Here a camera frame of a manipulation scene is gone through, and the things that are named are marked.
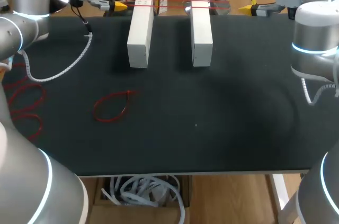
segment white foam block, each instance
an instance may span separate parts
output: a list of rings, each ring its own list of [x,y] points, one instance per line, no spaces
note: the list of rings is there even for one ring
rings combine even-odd
[[[136,0],[129,29],[127,49],[132,68],[147,68],[153,27],[153,0]]]
[[[208,0],[191,0],[191,38],[194,67],[211,66],[213,38]]]

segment coiled white cable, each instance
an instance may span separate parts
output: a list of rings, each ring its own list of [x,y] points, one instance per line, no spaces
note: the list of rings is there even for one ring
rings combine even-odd
[[[309,105],[314,106],[318,102],[323,91],[326,89],[335,89],[334,96],[339,97],[339,81],[338,81],[338,71],[337,71],[338,61],[339,61],[339,52],[337,50],[335,57],[334,57],[333,68],[332,68],[334,84],[327,84],[327,85],[323,85],[322,87],[320,87],[316,95],[314,96],[313,100],[311,100],[311,98],[309,97],[305,79],[304,78],[301,79],[301,84],[302,84],[302,88],[304,89],[305,98]]]
[[[178,199],[179,207],[180,207],[180,220],[179,224],[184,224],[185,220],[185,207],[180,196],[180,183],[175,176],[171,176],[177,182],[178,188],[175,188],[172,184],[158,179],[153,176],[133,176],[128,179],[120,188],[120,195],[123,199],[123,202],[120,202],[116,197],[115,193],[118,191],[119,183],[121,181],[121,177],[117,178],[116,184],[114,184],[114,177],[111,177],[110,182],[110,193],[111,195],[102,188],[102,193],[111,200],[116,205],[148,205],[152,207],[158,207],[159,202],[167,196],[168,189],[172,190],[175,194],[175,197],[172,200]],[[125,191],[126,187],[133,183],[130,191]],[[143,195],[148,195],[155,187],[161,186],[163,187],[163,194],[160,199],[157,201],[151,201],[142,197]]]
[[[84,48],[84,50],[82,51],[82,53],[79,55],[79,57],[71,64],[69,65],[66,69],[64,69],[63,71],[61,71],[60,73],[52,76],[52,77],[48,77],[48,78],[44,78],[44,79],[38,79],[38,78],[34,78],[31,74],[31,69],[30,69],[30,62],[28,59],[28,55],[24,50],[20,50],[18,51],[19,54],[21,54],[25,60],[26,63],[26,71],[27,71],[27,76],[30,80],[34,81],[34,82],[39,82],[39,83],[43,83],[43,82],[47,82],[47,81],[51,81],[53,79],[56,79],[60,76],[62,76],[63,74],[65,74],[66,72],[68,72],[70,69],[72,69],[80,60],[81,58],[86,54],[87,50],[89,49],[91,42],[92,42],[92,38],[93,38],[93,33],[90,32],[88,35],[85,35],[86,37],[88,37],[88,41],[87,44]]]
[[[320,96],[321,96],[321,94],[323,93],[324,90],[326,90],[326,89],[336,89],[335,84],[323,85],[322,87],[320,87],[318,89],[318,91],[317,91],[316,95],[314,96],[313,100],[311,100],[311,98],[309,96],[309,93],[308,93],[308,90],[307,90],[307,86],[306,86],[306,82],[305,82],[304,78],[301,79],[301,84],[302,84],[302,89],[304,89],[304,94],[305,94],[306,101],[311,106],[314,106],[318,102],[318,100],[319,100],[319,98],[320,98]]]

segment floor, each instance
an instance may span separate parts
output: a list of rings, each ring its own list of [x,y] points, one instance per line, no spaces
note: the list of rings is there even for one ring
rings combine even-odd
[[[250,5],[251,0],[229,0],[231,14],[240,14],[239,8]],[[272,3],[274,0],[257,0]],[[169,5],[182,3],[169,2]],[[103,13],[85,5],[84,16],[101,16]],[[184,15],[181,8],[169,9],[161,15]],[[72,15],[69,9],[56,16]],[[284,175],[288,194],[291,197],[300,183],[299,174]],[[93,202],[96,179],[85,178],[84,182]],[[214,175],[194,176],[191,206],[186,209],[186,222],[191,224],[272,224],[276,223],[276,207],[270,194],[265,175]],[[177,223],[176,208],[135,208],[93,206],[90,224],[106,223]]]

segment white cable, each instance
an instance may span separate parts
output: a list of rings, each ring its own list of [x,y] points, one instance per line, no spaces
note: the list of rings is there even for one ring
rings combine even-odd
[[[118,187],[116,184],[114,184],[115,177],[111,177],[111,182],[110,182],[111,195],[108,194],[104,188],[102,188],[101,191],[109,200],[111,200],[116,205],[149,205],[152,207],[158,207],[159,205],[158,203],[163,199],[164,195],[167,195],[167,191],[172,190],[175,194],[175,197],[172,200],[178,199],[178,202],[179,202],[180,213],[181,213],[179,224],[184,224],[185,207],[184,207],[182,198],[180,196],[180,183],[175,176],[171,176],[171,177],[175,179],[175,181],[177,182],[178,189],[174,187],[172,184],[166,181],[163,181],[161,179],[158,179],[156,177],[153,177],[153,176],[134,176],[128,179],[120,188],[120,195],[121,195],[121,198],[123,199],[123,202],[120,202],[115,197],[115,191],[116,191],[115,188]],[[131,183],[133,184],[132,186],[133,188],[131,188],[130,191],[126,191],[127,186]],[[151,201],[143,197],[143,196],[148,195],[152,191],[152,189],[154,189],[155,187],[159,187],[159,186],[163,188],[163,195],[160,199],[158,199],[158,201]]]
[[[321,96],[321,94],[323,93],[324,90],[326,90],[326,89],[336,89],[336,86],[334,84],[323,85],[322,87],[319,88],[319,90],[317,91],[313,100],[311,100],[311,98],[309,97],[309,94],[308,94],[308,90],[307,90],[307,86],[306,86],[306,82],[305,82],[304,78],[301,79],[301,84],[302,84],[302,88],[304,89],[306,101],[311,106],[314,106],[318,102],[318,100],[319,100],[319,98],[320,98],[320,96]]]
[[[34,82],[43,83],[43,82],[47,82],[47,81],[51,81],[53,79],[56,79],[56,78],[62,76],[63,74],[65,74],[66,72],[68,72],[70,69],[72,69],[80,61],[80,59],[86,54],[87,50],[89,49],[91,42],[92,42],[92,38],[93,38],[92,32],[90,32],[89,35],[86,35],[86,37],[88,37],[87,45],[85,46],[85,49],[82,51],[82,53],[79,55],[79,57],[71,65],[69,65],[66,69],[64,69],[60,73],[58,73],[58,74],[56,74],[52,77],[48,77],[48,78],[44,78],[44,79],[37,79],[37,78],[34,78],[32,76],[28,55],[26,54],[26,52],[24,50],[18,51],[18,53],[21,54],[23,56],[24,60],[25,60],[28,78],[30,80],[34,81]]]

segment black tabletop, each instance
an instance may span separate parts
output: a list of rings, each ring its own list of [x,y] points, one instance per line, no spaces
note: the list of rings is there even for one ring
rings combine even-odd
[[[46,99],[32,111],[43,120],[36,146],[77,175],[308,169],[337,141],[334,93],[308,106],[291,72],[293,22],[285,15],[212,16],[208,68],[192,67],[188,17],[154,18],[147,69],[129,68],[129,17],[89,21],[94,38],[87,54],[43,84]],[[27,50],[33,76],[71,64],[86,45],[84,33],[78,18],[52,18],[49,38]],[[4,84],[22,77],[18,70]],[[314,94],[319,85],[309,85]],[[98,99],[126,90],[137,93],[120,120],[94,120]],[[32,103],[37,91],[18,96],[13,107]],[[125,102],[111,99],[98,115],[114,117]],[[25,136],[37,129],[34,121],[15,125]]]

